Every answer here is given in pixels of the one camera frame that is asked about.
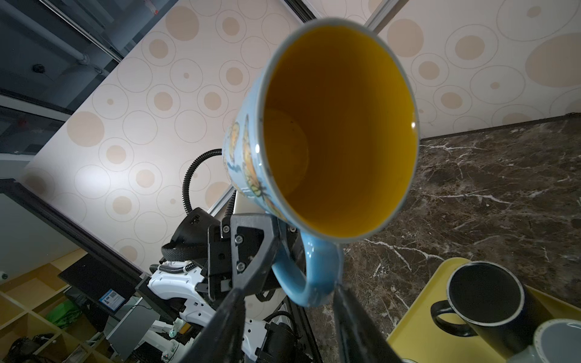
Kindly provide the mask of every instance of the yellow tray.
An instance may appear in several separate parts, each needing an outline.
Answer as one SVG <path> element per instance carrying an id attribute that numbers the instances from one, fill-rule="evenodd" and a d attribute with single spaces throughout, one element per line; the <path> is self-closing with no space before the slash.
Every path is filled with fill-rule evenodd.
<path id="1" fill-rule="evenodd" d="M 432 321 L 430 306 L 446 299 L 446 283 L 456 268 L 469 260 L 454 257 L 444 261 L 424 287 L 414 304 L 403 316 L 388 338 L 389 344 L 401 357 L 417 363 L 505 363 L 480 337 L 457 337 L 440 330 Z M 555 318 L 581 321 L 581 309 L 541 291 L 527 288 L 547 307 Z M 447 321 L 461 324 L 454 314 L 442 315 Z"/>

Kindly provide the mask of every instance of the beige dot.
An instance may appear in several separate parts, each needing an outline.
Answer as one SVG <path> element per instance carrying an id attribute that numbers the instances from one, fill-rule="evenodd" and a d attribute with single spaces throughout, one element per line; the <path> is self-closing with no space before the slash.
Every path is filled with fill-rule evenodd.
<path id="1" fill-rule="evenodd" d="M 484 53 L 484 40 L 475 35 L 467 35 L 456 43 L 456 55 L 464 60 L 476 59 Z"/>
<path id="2" fill-rule="evenodd" d="M 204 105 L 206 105 L 208 109 L 216 111 L 222 105 L 222 99 L 220 98 L 220 95 L 217 94 L 216 92 L 208 92 L 204 96 Z"/>
<path id="3" fill-rule="evenodd" d="M 581 33 L 559 35 L 535 48 L 525 63 L 531 80 L 548 87 L 581 84 Z"/>
<path id="4" fill-rule="evenodd" d="M 373 12 L 375 11 L 375 9 L 377 9 L 379 4 L 381 4 L 381 0 L 368 0 L 367 8 L 369 9 L 369 12 L 373 14 Z"/>
<path id="5" fill-rule="evenodd" d="M 155 175 L 151 172 L 151 170 L 139 170 L 135 176 L 135 181 L 137 181 L 137 184 L 139 184 L 142 188 L 149 188 L 155 182 Z"/>
<path id="6" fill-rule="evenodd" d="M 448 107 L 449 109 L 457 109 L 462 106 L 462 97 L 455 92 L 446 92 L 442 95 L 440 101 L 444 107 Z"/>
<path id="7" fill-rule="evenodd" d="M 539 16 L 539 14 L 541 14 L 540 6 L 533 6 L 532 8 L 529 9 L 529 11 L 526 12 L 526 15 L 528 17 L 537 17 Z"/>
<path id="8" fill-rule="evenodd" d="M 67 121 L 69 138 L 79 146 L 95 146 L 105 136 L 105 126 L 94 113 L 77 111 Z"/>
<path id="9" fill-rule="evenodd" d="M 527 122 L 530 121 L 530 117 L 522 114 L 522 113 L 509 113 L 508 115 L 503 117 L 503 125 L 510 125 L 510 124 L 516 124 L 516 123 L 521 123 L 521 122 Z"/>
<path id="10" fill-rule="evenodd" d="M 222 196 L 222 193 L 224 193 L 227 187 L 228 184 L 225 182 L 215 182 L 210 184 L 208 189 L 206 189 L 206 205 L 208 208 L 211 207 L 220 196 Z"/>
<path id="11" fill-rule="evenodd" d="M 226 80 L 233 86 L 237 86 L 242 83 L 242 79 L 244 76 L 242 75 L 242 71 L 236 67 L 229 68 L 226 71 Z"/>
<path id="12" fill-rule="evenodd" d="M 46 182 L 41 177 L 31 175 L 26 177 L 24 183 L 38 195 L 42 195 L 46 192 Z"/>
<path id="13" fill-rule="evenodd" d="M 236 34 L 238 34 L 238 32 L 240 31 L 240 24 L 238 23 L 238 21 L 236 19 L 234 19 L 233 17 L 229 17 L 228 16 L 222 22 L 222 29 L 224 30 L 224 32 L 226 34 L 228 34 L 231 37 L 233 37 Z"/>
<path id="14" fill-rule="evenodd" d="M 565 112 L 572 113 L 572 112 L 581 112 L 581 99 L 573 101 L 565 108 Z"/>
<path id="15" fill-rule="evenodd" d="M 174 100 L 167 92 L 159 92 L 153 97 L 153 104 L 161 111 L 168 111 L 174 105 Z"/>
<path id="16" fill-rule="evenodd" d="M 113 210 L 117 214 L 127 214 L 131 211 L 131 199 L 120 196 L 113 200 Z"/>
<path id="17" fill-rule="evenodd" d="M 424 46 L 424 32 L 410 19 L 399 19 L 388 29 L 388 44 L 400 57 L 413 57 Z"/>
<path id="18" fill-rule="evenodd" d="M 168 53 L 167 43 L 161 39 L 154 39 L 149 43 L 149 53 L 158 59 L 165 58 Z"/>
<path id="19" fill-rule="evenodd" d="M 166 15 L 166 28 L 177 40 L 192 40 L 198 34 L 200 23 L 198 17 L 185 6 L 174 6 Z"/>
<path id="20" fill-rule="evenodd" d="M 137 260 L 137 250 L 133 246 L 123 246 L 119 252 L 121 252 L 121 254 L 131 262 Z"/>
<path id="21" fill-rule="evenodd" d="M 121 164 L 122 162 L 125 161 L 125 158 L 127 157 L 125 149 L 123 149 L 119 145 L 113 145 L 110 148 L 108 148 L 106 155 L 107 160 L 111 161 L 113 164 Z"/>
<path id="22" fill-rule="evenodd" d="M 418 72 L 427 80 L 435 80 L 440 75 L 440 67 L 428 60 L 419 65 Z"/>

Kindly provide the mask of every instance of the blue mug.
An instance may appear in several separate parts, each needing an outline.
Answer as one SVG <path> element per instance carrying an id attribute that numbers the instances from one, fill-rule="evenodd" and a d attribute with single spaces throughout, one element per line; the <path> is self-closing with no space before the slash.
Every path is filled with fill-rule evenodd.
<path id="1" fill-rule="evenodd" d="M 276 50 L 229 127 L 238 192 L 300 229 L 306 276 L 286 246 L 272 266 L 296 304 L 329 301 L 345 243 L 380 231 L 415 171 L 415 101 L 395 55 L 342 19 L 310 21 Z"/>

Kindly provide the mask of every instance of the black hose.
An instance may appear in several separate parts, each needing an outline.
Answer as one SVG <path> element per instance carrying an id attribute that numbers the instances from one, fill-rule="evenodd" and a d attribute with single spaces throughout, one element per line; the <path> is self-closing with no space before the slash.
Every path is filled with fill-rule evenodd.
<path id="1" fill-rule="evenodd" d="M 274 318 L 276 318 L 276 317 L 279 317 L 279 316 L 281 316 L 281 315 L 283 315 L 283 316 L 285 316 L 285 317 L 289 318 L 290 322 L 292 323 L 292 331 L 293 331 L 293 333 L 295 334 L 295 337 L 296 337 L 297 339 L 299 339 L 299 338 L 300 338 L 300 336 L 299 336 L 299 332 L 296 330 L 296 329 L 297 329 L 297 326 L 296 326 L 295 318 L 292 316 L 292 314 L 291 314 L 291 313 L 289 313 L 289 312 L 287 312 L 287 311 L 275 311 L 274 313 L 272 313 L 272 314 L 270 314 L 269 316 L 265 317 L 265 318 L 264 318 L 264 321 L 266 321 L 266 322 L 269 322 L 269 321 L 271 321 L 272 319 L 274 319 Z"/>
<path id="2" fill-rule="evenodd" d="M 226 206 L 225 217 L 230 217 L 234 213 L 234 202 L 236 201 L 236 191 L 232 193 L 232 196 L 228 200 L 228 205 Z"/>
<path id="3" fill-rule="evenodd" d="M 198 156 L 189 166 L 188 171 L 185 172 L 184 183 L 182 185 L 182 198 L 184 199 L 184 209 L 186 214 L 192 211 L 192 205 L 189 202 L 189 183 L 192 181 L 193 172 L 207 159 L 212 156 L 222 155 L 222 149 L 214 149 L 206 151 L 204 154 Z"/>
<path id="4" fill-rule="evenodd" d="M 183 274 L 184 272 L 188 272 L 196 267 L 195 263 L 190 263 L 185 267 L 170 267 L 166 265 L 151 265 L 149 266 L 149 270 L 151 272 L 155 272 L 156 270 L 167 272 L 168 274 Z"/>

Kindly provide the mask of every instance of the marble surface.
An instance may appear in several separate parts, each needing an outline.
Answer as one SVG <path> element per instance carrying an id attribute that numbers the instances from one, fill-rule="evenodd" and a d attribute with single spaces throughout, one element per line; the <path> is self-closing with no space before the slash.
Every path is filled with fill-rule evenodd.
<path id="1" fill-rule="evenodd" d="M 421 142 L 412 188 L 380 233 L 345 248 L 345 285 L 387 338 L 440 263 L 499 263 L 581 307 L 581 120 Z M 339 362 L 331 306 L 307 314 Z"/>

